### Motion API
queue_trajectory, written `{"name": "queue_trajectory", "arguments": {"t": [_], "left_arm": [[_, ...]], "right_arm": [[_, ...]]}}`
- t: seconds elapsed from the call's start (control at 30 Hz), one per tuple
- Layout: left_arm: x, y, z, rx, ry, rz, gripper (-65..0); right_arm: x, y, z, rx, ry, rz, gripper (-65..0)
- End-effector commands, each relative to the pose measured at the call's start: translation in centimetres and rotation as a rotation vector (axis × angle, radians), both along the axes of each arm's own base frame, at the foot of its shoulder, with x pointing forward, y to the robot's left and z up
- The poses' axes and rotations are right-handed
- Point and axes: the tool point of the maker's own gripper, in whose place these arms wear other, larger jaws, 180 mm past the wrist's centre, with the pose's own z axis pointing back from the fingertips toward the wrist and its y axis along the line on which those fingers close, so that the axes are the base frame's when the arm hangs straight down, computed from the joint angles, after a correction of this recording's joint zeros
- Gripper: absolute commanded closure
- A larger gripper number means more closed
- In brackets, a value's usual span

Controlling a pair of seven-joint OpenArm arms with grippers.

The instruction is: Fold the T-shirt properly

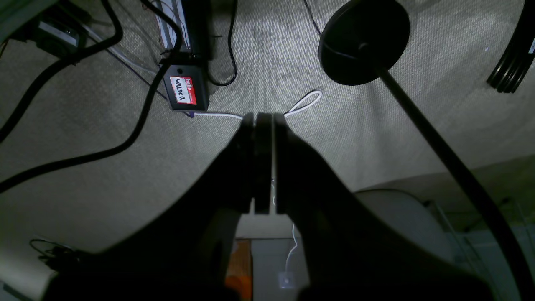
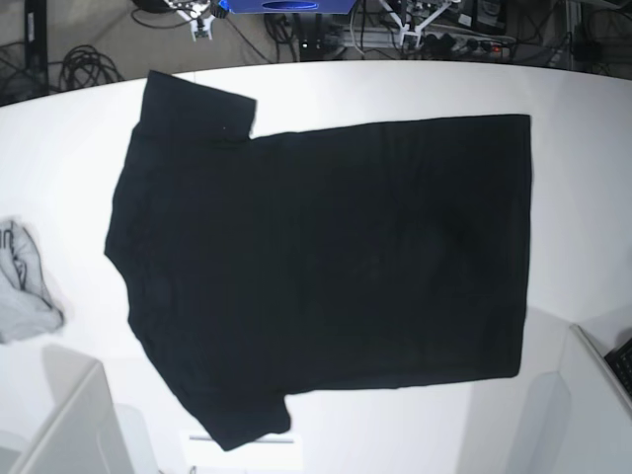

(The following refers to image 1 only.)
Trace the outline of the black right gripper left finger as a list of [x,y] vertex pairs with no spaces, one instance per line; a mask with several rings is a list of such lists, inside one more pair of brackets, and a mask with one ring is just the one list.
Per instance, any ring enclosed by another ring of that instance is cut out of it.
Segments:
[[253,197],[254,115],[193,186],[121,242],[61,270],[44,301],[237,301],[225,276]]

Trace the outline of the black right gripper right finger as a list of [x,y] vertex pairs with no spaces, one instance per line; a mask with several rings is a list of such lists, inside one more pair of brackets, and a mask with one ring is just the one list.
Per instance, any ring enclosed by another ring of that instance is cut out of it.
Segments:
[[299,301],[492,301],[480,277],[432,255],[367,209],[298,137],[273,117],[277,211],[300,231],[309,285]]

